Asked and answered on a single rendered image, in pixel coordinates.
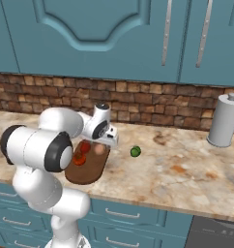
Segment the dark grey dishwasher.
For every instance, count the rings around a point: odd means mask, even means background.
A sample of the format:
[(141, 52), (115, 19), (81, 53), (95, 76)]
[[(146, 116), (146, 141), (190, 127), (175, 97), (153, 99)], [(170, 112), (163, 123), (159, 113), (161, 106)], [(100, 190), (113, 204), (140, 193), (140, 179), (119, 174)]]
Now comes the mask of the dark grey dishwasher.
[(234, 248), (234, 222), (194, 216), (185, 248)]

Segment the green avocado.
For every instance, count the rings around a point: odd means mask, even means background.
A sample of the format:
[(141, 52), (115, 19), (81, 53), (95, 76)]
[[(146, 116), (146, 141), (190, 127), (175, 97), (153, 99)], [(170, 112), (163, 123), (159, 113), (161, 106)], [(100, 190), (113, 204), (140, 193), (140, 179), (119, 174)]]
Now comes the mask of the green avocado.
[(138, 157), (141, 154), (141, 148), (138, 145), (135, 145), (131, 149), (131, 156), (132, 157)]

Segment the teal drawer front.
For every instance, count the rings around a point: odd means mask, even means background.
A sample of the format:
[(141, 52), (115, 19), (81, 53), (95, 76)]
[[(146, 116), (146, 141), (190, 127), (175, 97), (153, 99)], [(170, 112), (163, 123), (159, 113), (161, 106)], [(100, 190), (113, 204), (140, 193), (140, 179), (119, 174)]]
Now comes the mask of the teal drawer front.
[(22, 248), (14, 244), (15, 240), (17, 240), (18, 243), (44, 248), (51, 238), (51, 233), (0, 228), (0, 246), (5, 248)]
[[(8, 194), (17, 194), (17, 192), (15, 191), (12, 185), (5, 183), (0, 183), (0, 192), (8, 193)], [(7, 202), (9, 204), (15, 204), (15, 205), (26, 204), (26, 201), (23, 200), (19, 195), (17, 195), (15, 198), (0, 196), (0, 202)]]
[[(131, 215), (140, 213), (140, 218), (129, 219), (109, 215), (105, 213), (106, 208), (111, 211), (127, 213)], [(174, 227), (176, 224), (188, 226), (192, 219), (191, 215), (185, 213), (96, 199), (91, 199), (91, 210), (89, 215), (96, 220), (116, 222), (129, 226), (158, 226), (163, 228)]]
[[(13, 225), (2, 220), (3, 217), (9, 220), (32, 224), (29, 227)], [(18, 208), (14, 206), (0, 204), (0, 227), (12, 230), (24, 230), (36, 233), (51, 233), (52, 230), (49, 224), (50, 217), (48, 215), (39, 213), (29, 208)]]
[(108, 243), (105, 241), (107, 236), (111, 240), (129, 244), (138, 242), (140, 244), (138, 248), (184, 248), (186, 244), (186, 240), (178, 236), (138, 231), (89, 220), (79, 220), (78, 225), (92, 248), (128, 248)]

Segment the red orange bell pepper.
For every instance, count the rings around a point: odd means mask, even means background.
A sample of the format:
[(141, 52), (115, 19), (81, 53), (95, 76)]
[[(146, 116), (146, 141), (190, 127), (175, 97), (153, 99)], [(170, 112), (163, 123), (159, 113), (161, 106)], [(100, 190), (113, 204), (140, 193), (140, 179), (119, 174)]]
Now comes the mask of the red orange bell pepper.
[(81, 152), (75, 152), (73, 155), (73, 163), (76, 166), (82, 166), (86, 162), (86, 156)]

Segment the red tomato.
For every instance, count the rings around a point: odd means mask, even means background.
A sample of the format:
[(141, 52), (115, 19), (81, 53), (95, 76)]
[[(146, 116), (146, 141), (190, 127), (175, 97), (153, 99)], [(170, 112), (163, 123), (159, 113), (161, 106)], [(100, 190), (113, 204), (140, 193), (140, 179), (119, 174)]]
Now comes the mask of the red tomato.
[(81, 145), (80, 145), (80, 151), (83, 154), (86, 154), (87, 152), (89, 152), (91, 149), (91, 144), (89, 142), (84, 141)]

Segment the brown wooden cutting board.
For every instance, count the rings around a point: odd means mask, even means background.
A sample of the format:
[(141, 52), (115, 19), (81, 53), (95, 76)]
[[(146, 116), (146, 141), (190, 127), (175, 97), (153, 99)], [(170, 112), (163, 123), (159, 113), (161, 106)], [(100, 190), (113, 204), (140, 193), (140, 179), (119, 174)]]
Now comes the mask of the brown wooden cutting board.
[(86, 139), (82, 140), (77, 145), (76, 149), (74, 150), (74, 153), (81, 152), (80, 145), (84, 141), (89, 142), (91, 144), (90, 151), (84, 154), (86, 156), (86, 162), (82, 166), (76, 166), (73, 163), (72, 159), (72, 161), (65, 170), (66, 178), (73, 184), (87, 185), (96, 182), (102, 176), (104, 166), (110, 153), (110, 148), (105, 145), (105, 152), (103, 153), (103, 155), (97, 155), (94, 149), (95, 146), (100, 143), (88, 141)]

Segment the grey paper towel roll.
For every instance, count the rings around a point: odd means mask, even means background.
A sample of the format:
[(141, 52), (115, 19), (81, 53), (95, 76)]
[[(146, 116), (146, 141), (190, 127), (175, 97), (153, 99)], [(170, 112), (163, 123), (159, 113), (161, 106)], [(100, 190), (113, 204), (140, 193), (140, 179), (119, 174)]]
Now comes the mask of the grey paper towel roll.
[(228, 147), (233, 134), (234, 93), (219, 95), (207, 141), (216, 147)]

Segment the wide teal cupboard door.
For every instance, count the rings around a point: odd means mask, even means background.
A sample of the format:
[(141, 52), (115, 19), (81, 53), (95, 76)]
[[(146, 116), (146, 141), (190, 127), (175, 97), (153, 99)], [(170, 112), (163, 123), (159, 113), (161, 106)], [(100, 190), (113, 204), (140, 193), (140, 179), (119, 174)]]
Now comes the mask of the wide teal cupboard door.
[(23, 74), (174, 82), (188, 0), (1, 0)]

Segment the pale pink onion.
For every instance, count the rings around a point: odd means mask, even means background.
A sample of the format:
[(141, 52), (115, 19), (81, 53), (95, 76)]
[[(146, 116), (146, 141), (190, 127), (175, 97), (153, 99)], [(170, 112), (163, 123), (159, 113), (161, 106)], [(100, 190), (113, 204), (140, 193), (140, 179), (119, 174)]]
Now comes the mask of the pale pink onion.
[(105, 146), (103, 144), (97, 144), (94, 151), (97, 155), (103, 155), (105, 152)]

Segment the narrow teal cupboard door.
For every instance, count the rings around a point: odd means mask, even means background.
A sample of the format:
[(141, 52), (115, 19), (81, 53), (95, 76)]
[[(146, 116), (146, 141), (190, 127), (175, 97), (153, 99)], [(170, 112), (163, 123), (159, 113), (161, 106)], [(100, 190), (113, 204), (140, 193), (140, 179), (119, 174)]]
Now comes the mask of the narrow teal cupboard door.
[(0, 72), (18, 73), (15, 51), (12, 45), (4, 10), (0, 0)]

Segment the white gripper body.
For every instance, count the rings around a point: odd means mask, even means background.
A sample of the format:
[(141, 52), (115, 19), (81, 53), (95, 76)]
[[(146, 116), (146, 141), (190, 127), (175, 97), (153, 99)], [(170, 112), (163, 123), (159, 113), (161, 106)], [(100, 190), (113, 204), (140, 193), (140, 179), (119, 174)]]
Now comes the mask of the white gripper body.
[(108, 145), (110, 147), (116, 147), (118, 145), (119, 136), (113, 136), (110, 134), (104, 134), (101, 138), (97, 139), (98, 143)]

